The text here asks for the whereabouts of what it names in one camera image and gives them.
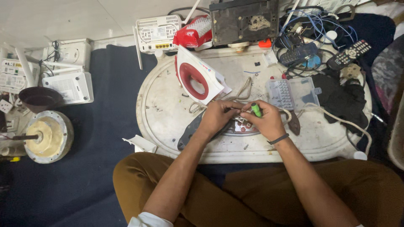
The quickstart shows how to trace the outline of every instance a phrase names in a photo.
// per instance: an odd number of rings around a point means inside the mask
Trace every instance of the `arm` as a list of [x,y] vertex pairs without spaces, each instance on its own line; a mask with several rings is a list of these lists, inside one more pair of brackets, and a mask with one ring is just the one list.
[[[263,109],[262,118],[250,113],[241,113],[241,116],[251,121],[269,141],[286,134],[278,108],[262,100],[255,103]],[[242,111],[250,108],[251,103],[245,105]],[[315,226],[359,225],[350,208],[318,175],[290,138],[279,141],[275,148],[285,164],[303,208]]]
[[[235,109],[225,113],[225,109],[230,107]],[[240,113],[242,107],[240,103],[222,100],[209,104],[199,128],[158,182],[143,208],[144,212],[171,223],[175,221],[184,204],[205,146],[233,115]]]

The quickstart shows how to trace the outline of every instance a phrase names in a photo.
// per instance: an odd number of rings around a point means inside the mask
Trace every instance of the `logo on iron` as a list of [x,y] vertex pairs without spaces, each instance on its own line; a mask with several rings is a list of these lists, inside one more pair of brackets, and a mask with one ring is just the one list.
[[208,71],[210,71],[210,69],[208,69],[204,64],[199,63],[203,68],[207,69]]

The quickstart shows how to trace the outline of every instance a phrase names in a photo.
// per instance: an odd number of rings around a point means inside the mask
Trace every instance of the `green screwdriver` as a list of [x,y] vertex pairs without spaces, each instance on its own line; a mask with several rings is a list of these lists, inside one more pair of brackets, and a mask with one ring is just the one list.
[[259,118],[262,117],[261,111],[259,110],[259,106],[258,106],[256,103],[252,103],[252,104],[251,104],[251,109],[252,109],[252,111],[254,111],[254,113],[255,113],[255,115],[256,115],[257,117],[259,117]]

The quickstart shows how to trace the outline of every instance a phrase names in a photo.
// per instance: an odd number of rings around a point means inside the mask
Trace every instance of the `power socket plug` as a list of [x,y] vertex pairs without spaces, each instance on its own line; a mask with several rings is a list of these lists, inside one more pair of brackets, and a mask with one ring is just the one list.
[[4,112],[5,114],[7,114],[8,112],[10,112],[11,108],[13,107],[13,105],[9,102],[7,102],[6,100],[2,99],[0,101],[0,111]]

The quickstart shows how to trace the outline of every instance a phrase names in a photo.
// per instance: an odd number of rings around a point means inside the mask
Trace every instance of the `black electronic device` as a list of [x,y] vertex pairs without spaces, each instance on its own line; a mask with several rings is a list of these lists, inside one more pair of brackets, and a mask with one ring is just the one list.
[[365,40],[359,40],[349,48],[331,57],[327,61],[327,65],[333,70],[341,70],[364,55],[371,48]]
[[317,51],[318,48],[316,44],[311,42],[287,51],[279,57],[279,61],[282,65],[290,65],[292,63],[302,62],[315,55]]
[[279,0],[212,1],[213,45],[266,40],[279,34]]

